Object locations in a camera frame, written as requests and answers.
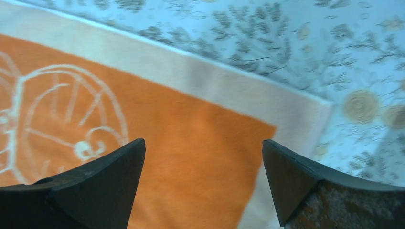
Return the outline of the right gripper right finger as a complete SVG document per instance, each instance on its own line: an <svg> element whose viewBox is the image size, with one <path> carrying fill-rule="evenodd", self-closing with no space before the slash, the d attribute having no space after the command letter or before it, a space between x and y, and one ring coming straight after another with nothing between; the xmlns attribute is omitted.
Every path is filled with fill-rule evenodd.
<svg viewBox="0 0 405 229"><path fill-rule="evenodd" d="M354 177L263 141L262 156L281 227L402 229L405 189Z"/></svg>

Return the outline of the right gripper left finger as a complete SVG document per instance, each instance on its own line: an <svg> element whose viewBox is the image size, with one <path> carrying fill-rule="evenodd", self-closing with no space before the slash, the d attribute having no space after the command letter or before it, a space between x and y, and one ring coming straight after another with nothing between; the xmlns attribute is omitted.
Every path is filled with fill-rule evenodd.
<svg viewBox="0 0 405 229"><path fill-rule="evenodd" d="M125 229L145 160L138 138L31 185L0 189L3 229Z"/></svg>

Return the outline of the orange cartoon towel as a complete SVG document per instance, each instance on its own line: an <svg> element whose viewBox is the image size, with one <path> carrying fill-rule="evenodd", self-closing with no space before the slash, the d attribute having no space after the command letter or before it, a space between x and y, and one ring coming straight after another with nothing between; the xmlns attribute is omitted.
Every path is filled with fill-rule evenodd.
<svg viewBox="0 0 405 229"><path fill-rule="evenodd" d="M37 7L0 3L0 183L30 184L136 139L131 229L277 229L272 138L309 156L331 104Z"/></svg>

